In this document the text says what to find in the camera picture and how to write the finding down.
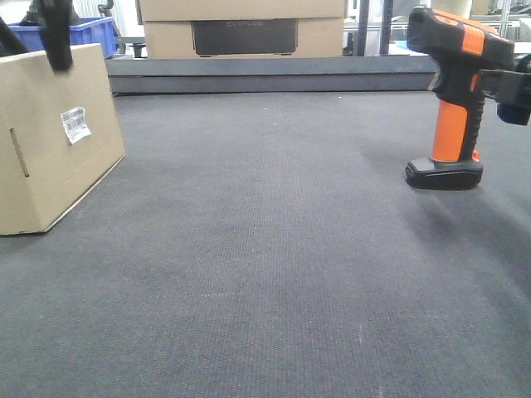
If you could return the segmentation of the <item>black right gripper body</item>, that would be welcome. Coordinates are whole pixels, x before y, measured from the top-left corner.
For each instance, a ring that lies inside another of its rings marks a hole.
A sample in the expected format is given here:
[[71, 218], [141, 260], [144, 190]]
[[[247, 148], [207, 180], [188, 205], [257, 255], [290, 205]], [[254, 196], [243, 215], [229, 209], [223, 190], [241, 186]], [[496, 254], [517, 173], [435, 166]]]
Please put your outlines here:
[[507, 124], [530, 123], [530, 54], [514, 58], [508, 70], [480, 71], [480, 91], [497, 103], [497, 116]]

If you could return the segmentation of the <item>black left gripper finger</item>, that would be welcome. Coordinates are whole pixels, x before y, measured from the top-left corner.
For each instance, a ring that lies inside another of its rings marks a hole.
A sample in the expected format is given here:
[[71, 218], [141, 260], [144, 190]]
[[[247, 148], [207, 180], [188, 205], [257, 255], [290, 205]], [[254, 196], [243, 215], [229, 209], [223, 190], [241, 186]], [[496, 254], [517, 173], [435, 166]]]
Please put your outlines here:
[[13, 33], [5, 21], [0, 18], [1, 57], [15, 56], [29, 52], [27, 47]]
[[73, 65], [70, 49], [72, 1], [36, 1], [43, 19], [39, 31], [47, 59], [54, 71], [68, 71]]

